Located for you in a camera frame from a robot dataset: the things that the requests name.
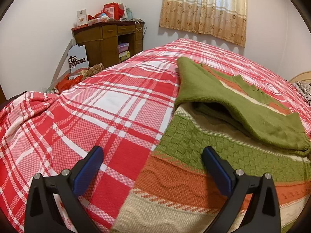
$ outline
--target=red plaid bedspread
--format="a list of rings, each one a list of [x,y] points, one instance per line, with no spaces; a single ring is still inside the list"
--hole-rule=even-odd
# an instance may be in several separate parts
[[[238,54],[179,39],[141,52],[60,96],[29,92],[1,111],[0,208],[19,232],[24,231],[33,175],[72,168],[94,145],[103,148],[104,162],[80,201],[98,227],[109,232],[172,117],[180,82],[176,60],[181,56],[241,74],[298,112],[310,133],[310,107],[281,77]],[[57,204],[74,230],[59,199]]]

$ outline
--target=red cloth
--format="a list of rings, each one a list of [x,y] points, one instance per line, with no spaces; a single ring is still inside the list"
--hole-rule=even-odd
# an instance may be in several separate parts
[[[65,77],[60,82],[57,83],[56,88],[58,89],[60,93],[78,84],[79,82],[82,81],[82,78],[83,78],[83,75],[79,75],[73,80],[68,80],[69,76],[70,74],[66,74]]]
[[[19,232],[32,176],[72,168],[94,145],[103,148],[104,163],[80,200],[99,228],[109,232],[172,117],[181,56],[241,74],[298,112],[310,133],[310,107],[294,87],[243,56],[189,39],[143,51],[59,96],[29,92],[0,112],[0,207]]]

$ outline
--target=curtain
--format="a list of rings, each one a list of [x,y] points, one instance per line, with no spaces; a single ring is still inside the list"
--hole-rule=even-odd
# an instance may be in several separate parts
[[[209,34],[245,47],[247,0],[163,0],[160,27]]]

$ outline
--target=white wall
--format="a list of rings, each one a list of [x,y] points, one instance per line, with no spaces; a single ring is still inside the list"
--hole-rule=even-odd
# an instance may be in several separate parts
[[[187,37],[245,56],[285,79],[311,70],[311,34],[290,0],[248,0],[245,48],[209,35],[159,27],[162,0],[121,0],[146,22],[144,49]]]
[[[0,22],[0,83],[7,98],[49,87],[77,11],[119,0],[15,0]]]
[[[277,73],[291,79],[299,73],[311,71],[311,34],[290,0],[287,0],[287,11],[287,40]]]
[[[188,37],[244,55],[285,79],[311,70],[311,34],[290,0],[248,0],[245,48],[160,28],[162,0],[15,0],[0,22],[0,84],[6,97],[50,85],[72,37],[76,11],[86,8],[94,15],[104,4],[119,1],[146,22],[144,49]]]

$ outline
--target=blue gripper pad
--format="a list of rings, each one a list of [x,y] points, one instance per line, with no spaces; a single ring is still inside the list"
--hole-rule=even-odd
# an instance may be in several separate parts
[[[73,181],[73,194],[75,197],[84,195],[94,175],[99,170],[103,158],[104,153],[102,148],[97,147]]]
[[[233,174],[234,170],[230,164],[222,160],[210,146],[204,148],[202,160],[220,193],[227,197],[231,196],[235,185],[235,176]]]

